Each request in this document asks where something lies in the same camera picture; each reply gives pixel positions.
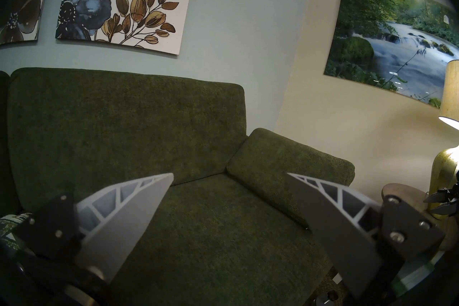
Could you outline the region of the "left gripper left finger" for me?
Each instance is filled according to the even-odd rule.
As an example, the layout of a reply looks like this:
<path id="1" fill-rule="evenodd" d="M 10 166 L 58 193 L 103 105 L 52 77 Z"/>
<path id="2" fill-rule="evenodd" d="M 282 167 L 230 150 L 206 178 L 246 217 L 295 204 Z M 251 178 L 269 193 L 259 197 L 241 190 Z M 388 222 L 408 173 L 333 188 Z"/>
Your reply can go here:
<path id="1" fill-rule="evenodd" d="M 75 203 L 65 191 L 14 228 L 14 263 L 36 280 L 94 273 L 109 284 L 174 180 L 173 173 L 105 187 Z"/>

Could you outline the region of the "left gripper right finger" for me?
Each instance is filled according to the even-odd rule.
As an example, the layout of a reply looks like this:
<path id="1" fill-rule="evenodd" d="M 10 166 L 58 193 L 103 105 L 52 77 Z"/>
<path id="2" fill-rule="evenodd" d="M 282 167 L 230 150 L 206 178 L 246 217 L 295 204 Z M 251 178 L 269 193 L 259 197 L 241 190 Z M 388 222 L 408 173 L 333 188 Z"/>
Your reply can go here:
<path id="1" fill-rule="evenodd" d="M 434 256 L 445 238 L 438 222 L 401 193 L 386 192 L 379 203 L 335 182 L 295 173 L 287 181 L 351 298 L 394 298 L 402 267 Z"/>

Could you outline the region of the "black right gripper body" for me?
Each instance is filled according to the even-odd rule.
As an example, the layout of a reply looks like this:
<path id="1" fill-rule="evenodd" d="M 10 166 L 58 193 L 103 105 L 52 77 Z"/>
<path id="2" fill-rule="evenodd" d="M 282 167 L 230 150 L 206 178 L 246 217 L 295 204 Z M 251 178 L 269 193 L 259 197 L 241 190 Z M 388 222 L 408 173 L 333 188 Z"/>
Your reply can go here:
<path id="1" fill-rule="evenodd" d="M 454 216 L 458 213 L 458 181 L 449 189 L 441 188 L 430 194 L 423 201 L 427 204 L 438 203 L 437 207 L 429 207 L 431 215 Z"/>

